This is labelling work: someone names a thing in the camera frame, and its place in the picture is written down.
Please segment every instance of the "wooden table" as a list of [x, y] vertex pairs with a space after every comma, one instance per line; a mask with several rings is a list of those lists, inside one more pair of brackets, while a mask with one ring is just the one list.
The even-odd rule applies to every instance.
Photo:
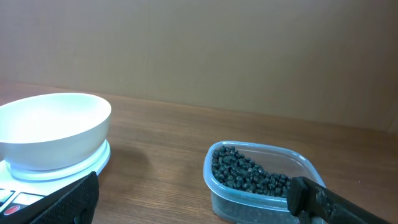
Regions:
[[[70, 91], [0, 82], [0, 105]], [[294, 119], [98, 94], [113, 108], [111, 158], [99, 175], [93, 223], [224, 223], [203, 180], [208, 148], [225, 139], [304, 155], [326, 186], [398, 223], [396, 136]]]

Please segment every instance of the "kitchen scale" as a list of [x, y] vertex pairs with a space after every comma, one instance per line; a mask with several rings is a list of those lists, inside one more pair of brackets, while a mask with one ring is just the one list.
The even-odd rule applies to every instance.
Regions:
[[111, 148], [107, 140], [89, 158], [53, 170], [25, 170], [0, 162], [0, 218], [10, 215], [95, 171], [108, 163]]

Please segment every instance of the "dark pellet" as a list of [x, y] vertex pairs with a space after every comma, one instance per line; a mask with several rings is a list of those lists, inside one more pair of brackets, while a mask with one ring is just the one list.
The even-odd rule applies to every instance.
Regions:
[[249, 188], [249, 184], [248, 183], [245, 183], [245, 184], [242, 185], [242, 189], [243, 190], [247, 190], [248, 188]]
[[225, 152], [219, 152], [219, 153], [218, 153], [218, 156], [220, 156], [220, 157], [225, 157]]
[[253, 177], [253, 181], [254, 183], [258, 183], [260, 181], [260, 177], [258, 176]]
[[221, 147], [220, 147], [220, 151], [221, 151], [221, 152], [226, 152], [226, 147], [225, 147], [225, 146], [221, 146]]
[[236, 155], [236, 157], [239, 157], [240, 159], [244, 159], [244, 154], [239, 153]]

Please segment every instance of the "wall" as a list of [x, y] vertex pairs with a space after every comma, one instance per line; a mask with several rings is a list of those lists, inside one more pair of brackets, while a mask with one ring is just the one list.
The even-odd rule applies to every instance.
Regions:
[[398, 131], [396, 0], [0, 0], [0, 78]]

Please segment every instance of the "clear plastic container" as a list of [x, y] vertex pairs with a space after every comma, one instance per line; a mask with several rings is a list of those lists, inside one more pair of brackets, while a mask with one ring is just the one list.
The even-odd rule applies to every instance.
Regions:
[[299, 223], [298, 218], [293, 217], [287, 210], [286, 198], [235, 190], [219, 183], [211, 173], [211, 159], [213, 152], [221, 146], [234, 146], [240, 153], [262, 165], [268, 172], [286, 174], [289, 177], [304, 176], [325, 186], [310, 161], [294, 151], [250, 142], [218, 142], [207, 152], [203, 176], [211, 190], [213, 211], [227, 221], [267, 224]]

